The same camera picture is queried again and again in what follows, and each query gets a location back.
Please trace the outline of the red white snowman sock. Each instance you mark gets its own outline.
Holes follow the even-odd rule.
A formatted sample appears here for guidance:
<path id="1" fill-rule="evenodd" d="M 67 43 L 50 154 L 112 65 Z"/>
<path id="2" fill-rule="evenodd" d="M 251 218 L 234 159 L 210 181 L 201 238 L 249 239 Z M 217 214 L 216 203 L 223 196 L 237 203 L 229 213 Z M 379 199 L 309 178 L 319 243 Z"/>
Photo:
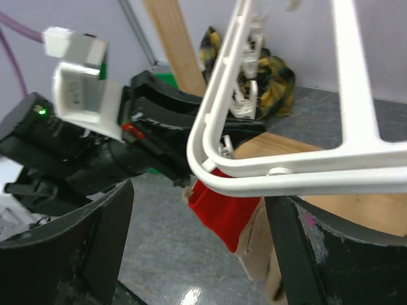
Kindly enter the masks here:
<path id="1" fill-rule="evenodd" d="M 264 283 L 270 304 L 288 303 L 263 197 L 225 196 L 197 180 L 184 189 L 183 201 L 239 260 L 248 278 Z"/>

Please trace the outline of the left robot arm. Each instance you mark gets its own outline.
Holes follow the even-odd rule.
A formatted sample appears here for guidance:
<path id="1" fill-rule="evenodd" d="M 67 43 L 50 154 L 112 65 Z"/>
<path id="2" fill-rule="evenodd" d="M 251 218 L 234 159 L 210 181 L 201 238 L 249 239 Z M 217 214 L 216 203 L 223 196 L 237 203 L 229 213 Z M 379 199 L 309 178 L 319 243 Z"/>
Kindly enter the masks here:
<path id="1" fill-rule="evenodd" d="M 31 93 L 1 122 L 1 154 L 22 166 L 4 191 L 30 212 L 61 216 L 150 169 L 185 187 L 186 144 L 201 101 L 144 71 L 107 98 L 113 139 L 62 121 Z"/>

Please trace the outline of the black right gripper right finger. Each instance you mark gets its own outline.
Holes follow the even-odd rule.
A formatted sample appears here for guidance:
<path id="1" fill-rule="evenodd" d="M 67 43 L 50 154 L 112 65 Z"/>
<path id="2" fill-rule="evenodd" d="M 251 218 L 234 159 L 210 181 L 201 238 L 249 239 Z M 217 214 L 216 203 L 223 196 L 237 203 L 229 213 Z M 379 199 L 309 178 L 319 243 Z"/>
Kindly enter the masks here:
<path id="1" fill-rule="evenodd" d="M 296 196 L 265 205 L 289 304 L 406 304 L 406 238 Z"/>

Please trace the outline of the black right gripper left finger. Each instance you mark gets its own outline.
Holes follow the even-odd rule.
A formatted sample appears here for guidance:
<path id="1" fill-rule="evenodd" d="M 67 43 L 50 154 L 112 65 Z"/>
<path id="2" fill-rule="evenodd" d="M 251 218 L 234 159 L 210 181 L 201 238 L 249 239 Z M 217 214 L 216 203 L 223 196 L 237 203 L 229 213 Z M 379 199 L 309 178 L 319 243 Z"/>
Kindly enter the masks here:
<path id="1" fill-rule="evenodd" d="M 133 304 L 118 281 L 132 213 L 130 181 L 1 242 L 1 304 Z"/>

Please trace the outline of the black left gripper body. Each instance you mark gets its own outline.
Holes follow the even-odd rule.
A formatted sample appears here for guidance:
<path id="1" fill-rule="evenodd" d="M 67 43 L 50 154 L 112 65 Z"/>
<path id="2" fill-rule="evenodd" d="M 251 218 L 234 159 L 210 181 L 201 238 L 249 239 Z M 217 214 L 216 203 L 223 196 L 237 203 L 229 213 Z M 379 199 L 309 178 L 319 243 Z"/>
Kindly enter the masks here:
<path id="1" fill-rule="evenodd" d="M 125 86 L 118 122 L 123 142 L 109 141 L 107 177 L 112 182 L 137 177 L 150 169 L 158 170 L 175 186 L 190 183 L 191 170 L 186 161 L 186 142 L 191 130 L 168 130 L 145 123 L 133 122 L 130 86 Z"/>

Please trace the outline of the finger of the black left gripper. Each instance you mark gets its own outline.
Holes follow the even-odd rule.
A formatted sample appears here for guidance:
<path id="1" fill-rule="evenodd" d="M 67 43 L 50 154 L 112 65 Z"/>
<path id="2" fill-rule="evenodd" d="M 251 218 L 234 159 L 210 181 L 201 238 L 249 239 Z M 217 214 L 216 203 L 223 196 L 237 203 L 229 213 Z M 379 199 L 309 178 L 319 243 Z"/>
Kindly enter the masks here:
<path id="1" fill-rule="evenodd" d="M 202 97 L 183 92 L 162 81 L 150 71 L 143 71 L 130 80 L 132 98 L 145 97 L 153 103 L 180 114 L 196 114 Z"/>
<path id="2" fill-rule="evenodd" d="M 168 130 L 190 130 L 195 122 L 195 115 L 181 114 L 168 110 L 146 97 L 138 98 L 133 103 L 133 122 L 145 123 Z M 243 130 L 249 133 L 263 133 L 264 124 L 253 119 L 227 117 L 226 130 Z"/>

